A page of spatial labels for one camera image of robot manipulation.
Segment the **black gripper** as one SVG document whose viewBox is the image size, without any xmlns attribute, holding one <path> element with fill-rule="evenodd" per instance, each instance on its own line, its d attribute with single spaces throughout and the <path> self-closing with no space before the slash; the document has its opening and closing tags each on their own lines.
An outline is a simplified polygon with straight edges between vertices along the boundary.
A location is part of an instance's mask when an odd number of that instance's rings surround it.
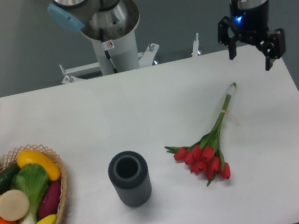
<svg viewBox="0 0 299 224">
<path fill-rule="evenodd" d="M 236 43 L 239 41 L 250 45 L 260 44 L 259 51 L 265 56 L 265 70 L 269 71 L 275 60 L 286 52 L 285 31 L 282 28 L 269 31 L 268 10 L 269 0 L 249 9 L 240 8 L 240 0 L 231 0 L 229 17 L 225 16 L 218 22 L 218 43 L 229 51 L 229 59 L 237 55 Z M 229 36 L 229 28 L 234 35 Z"/>
</svg>

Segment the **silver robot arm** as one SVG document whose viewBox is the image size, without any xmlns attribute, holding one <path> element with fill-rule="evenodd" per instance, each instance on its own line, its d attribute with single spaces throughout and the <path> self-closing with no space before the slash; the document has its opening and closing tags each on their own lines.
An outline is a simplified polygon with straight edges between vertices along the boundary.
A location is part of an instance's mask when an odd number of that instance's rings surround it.
<svg viewBox="0 0 299 224">
<path fill-rule="evenodd" d="M 269 29 L 269 0 L 229 0 L 229 7 L 230 15 L 218 22 L 218 43 L 228 49 L 231 60 L 237 55 L 237 42 L 256 47 L 269 71 L 286 52 L 284 29 Z"/>
</svg>

